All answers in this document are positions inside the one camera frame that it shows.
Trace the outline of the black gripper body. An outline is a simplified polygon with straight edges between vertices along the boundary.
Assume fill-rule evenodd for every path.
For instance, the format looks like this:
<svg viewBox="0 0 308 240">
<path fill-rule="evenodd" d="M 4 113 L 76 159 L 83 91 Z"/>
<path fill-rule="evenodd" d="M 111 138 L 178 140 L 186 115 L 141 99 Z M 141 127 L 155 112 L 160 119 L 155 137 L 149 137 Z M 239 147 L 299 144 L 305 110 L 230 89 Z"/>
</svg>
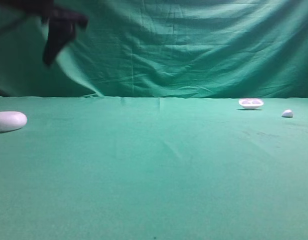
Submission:
<svg viewBox="0 0 308 240">
<path fill-rule="evenodd" d="M 42 0 L 41 3 L 41 22 L 48 24 L 52 30 L 73 31 L 78 26 L 86 29 L 88 25 L 88 17 L 79 12 L 68 8 L 55 5 L 52 0 Z"/>
</svg>

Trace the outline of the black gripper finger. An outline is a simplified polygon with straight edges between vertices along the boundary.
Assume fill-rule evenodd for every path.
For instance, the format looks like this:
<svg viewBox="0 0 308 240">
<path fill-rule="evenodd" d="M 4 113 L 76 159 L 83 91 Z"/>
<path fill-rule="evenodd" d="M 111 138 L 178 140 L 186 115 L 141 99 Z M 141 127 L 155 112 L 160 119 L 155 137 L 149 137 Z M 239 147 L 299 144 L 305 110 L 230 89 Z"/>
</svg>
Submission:
<svg viewBox="0 0 308 240">
<path fill-rule="evenodd" d="M 51 66 L 62 49 L 75 39 L 76 28 L 74 23 L 66 21 L 50 21 L 48 27 L 42 60 L 46 66 Z"/>
</svg>

